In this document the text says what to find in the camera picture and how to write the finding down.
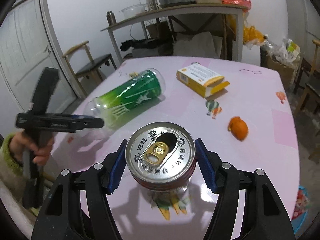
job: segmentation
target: chair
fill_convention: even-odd
[[[319,103],[320,102],[320,79],[316,78],[315,76],[309,76],[309,80],[306,83],[306,88],[304,89],[303,94],[298,102],[297,108],[293,112],[293,116],[296,116],[300,110],[303,110],[311,94],[317,97],[317,102]]]
[[[313,57],[312,64],[310,65],[309,62],[305,60],[305,58],[302,59],[301,67],[299,70],[299,74],[297,77],[297,81],[295,82],[295,87],[293,89],[293,93],[296,94],[298,91],[298,88],[304,88],[300,86],[300,81],[303,73],[306,73],[308,76],[315,75],[316,77],[320,78],[320,72],[316,71],[316,62],[317,62],[317,56],[318,56],[318,48],[320,46],[319,40],[313,40],[313,44],[316,45],[315,55]]]
[[[98,57],[96,59],[93,59],[91,56],[91,53],[88,49],[88,46],[87,46],[88,43],[89,43],[89,41],[85,41],[85,42],[82,42],[76,46],[73,46],[62,56],[66,60],[67,65],[68,65],[71,73],[76,78],[78,85],[80,86],[82,92],[86,96],[87,96],[87,93],[85,92],[85,90],[82,87],[81,83],[79,82],[78,78],[81,78],[81,77],[89,78],[89,76],[91,76],[93,78],[93,80],[97,83],[97,85],[99,85],[103,81],[102,76],[98,70],[98,68],[100,68],[102,64],[106,64],[107,66],[110,66],[110,63],[109,63],[109,60],[110,60],[114,69],[115,70],[117,69],[116,64],[113,61],[111,54],[106,54],[106,55],[103,55],[103,56]],[[71,54],[75,53],[77,50],[81,49],[82,47],[84,47],[85,52],[87,53],[87,56],[88,56],[90,62],[87,65],[85,65],[83,68],[81,68],[77,73],[74,73],[74,71],[70,65],[69,58],[70,58]]]

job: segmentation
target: can lid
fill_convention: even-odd
[[[158,156],[159,162],[157,159],[152,160],[152,163],[146,161],[149,153],[152,158]],[[177,124],[150,123],[130,137],[125,157],[128,168],[136,179],[162,185],[188,174],[194,164],[195,145],[191,135]]]

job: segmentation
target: metal canister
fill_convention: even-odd
[[[158,0],[146,0],[148,11],[155,11],[159,9]]]
[[[150,123],[130,137],[125,158],[139,184],[155,191],[172,190],[184,186],[195,170],[195,143],[175,123]]]
[[[114,13],[112,11],[108,11],[107,12],[107,20],[108,20],[109,26],[114,25],[114,24],[117,23],[116,17],[115,17],[115,15],[114,15]]]

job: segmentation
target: plastic bottle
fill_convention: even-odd
[[[124,114],[140,104],[159,97],[164,91],[164,78],[158,70],[149,68],[108,93],[88,102],[84,114],[102,118],[105,127],[112,128]]]

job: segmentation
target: black chair seat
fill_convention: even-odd
[[[306,86],[310,88],[318,97],[320,97],[320,79],[315,76],[309,76]]]
[[[110,59],[111,54],[106,54],[103,55],[101,57],[95,58],[93,60],[93,62],[89,62],[87,65],[85,65],[82,69],[80,69],[77,73],[76,73],[76,77],[77,76],[82,76],[85,75],[87,73],[89,73],[92,70],[95,70],[97,68],[99,68],[102,64],[104,64],[108,59]]]

